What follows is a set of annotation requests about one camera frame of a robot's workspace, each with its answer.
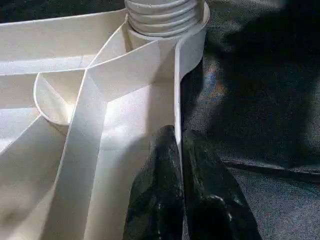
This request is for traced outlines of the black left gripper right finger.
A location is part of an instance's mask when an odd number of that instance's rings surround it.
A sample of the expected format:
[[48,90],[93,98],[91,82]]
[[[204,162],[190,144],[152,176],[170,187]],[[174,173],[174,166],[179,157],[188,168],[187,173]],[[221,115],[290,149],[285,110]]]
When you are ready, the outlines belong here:
[[260,239],[240,185],[205,135],[195,130],[183,133],[182,167],[190,239]]

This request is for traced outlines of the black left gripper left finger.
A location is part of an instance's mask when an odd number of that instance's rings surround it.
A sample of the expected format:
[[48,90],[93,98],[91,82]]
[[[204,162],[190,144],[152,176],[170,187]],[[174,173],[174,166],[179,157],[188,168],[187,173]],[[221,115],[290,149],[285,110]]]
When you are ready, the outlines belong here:
[[145,164],[131,185],[126,239],[180,240],[183,221],[180,154],[174,126],[165,125],[151,137]]

